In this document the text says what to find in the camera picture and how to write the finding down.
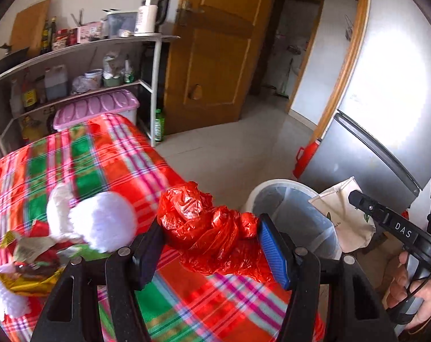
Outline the person's right hand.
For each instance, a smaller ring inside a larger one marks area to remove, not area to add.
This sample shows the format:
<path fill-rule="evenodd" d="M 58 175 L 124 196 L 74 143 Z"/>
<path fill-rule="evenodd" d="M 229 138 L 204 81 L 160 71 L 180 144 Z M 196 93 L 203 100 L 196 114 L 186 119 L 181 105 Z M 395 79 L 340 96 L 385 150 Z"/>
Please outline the person's right hand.
<path fill-rule="evenodd" d="M 409 284 L 409 275 L 406 269 L 406 263 L 409 254 L 402 252 L 399 255 L 399 267 L 393 275 L 393 280 L 389 286 L 389 293 L 386 297 L 387 307 L 394 307 L 402 302 L 407 295 L 415 292 L 422 284 L 422 280 L 418 280 Z M 423 326 L 431 320 L 431 280 L 429 280 L 416 294 L 415 298 L 422 299 L 422 305 L 413 317 L 412 321 L 405 326 L 406 330 L 413 330 Z"/>

